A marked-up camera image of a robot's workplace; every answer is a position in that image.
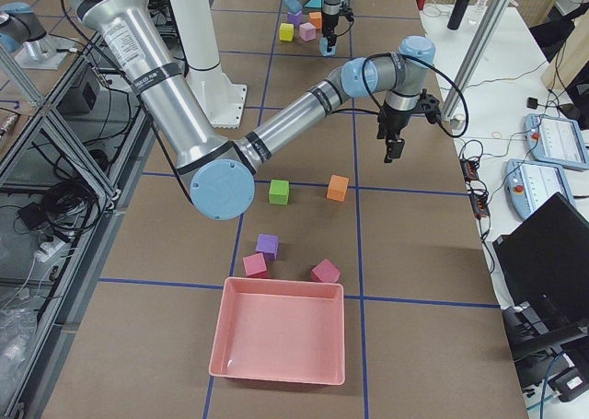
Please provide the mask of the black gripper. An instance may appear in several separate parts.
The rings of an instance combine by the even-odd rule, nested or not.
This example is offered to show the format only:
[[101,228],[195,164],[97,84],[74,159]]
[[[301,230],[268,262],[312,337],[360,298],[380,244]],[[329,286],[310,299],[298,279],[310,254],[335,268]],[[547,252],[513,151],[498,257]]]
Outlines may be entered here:
[[321,13],[322,15],[322,35],[324,37],[325,42],[325,49],[324,53],[335,53],[337,47],[337,35],[335,34],[335,29],[339,23],[339,15],[338,14],[328,14],[325,12]]
[[404,111],[382,110],[379,112],[376,138],[386,141],[385,163],[400,159],[405,146],[405,139],[400,138],[400,134],[409,120],[409,114]]

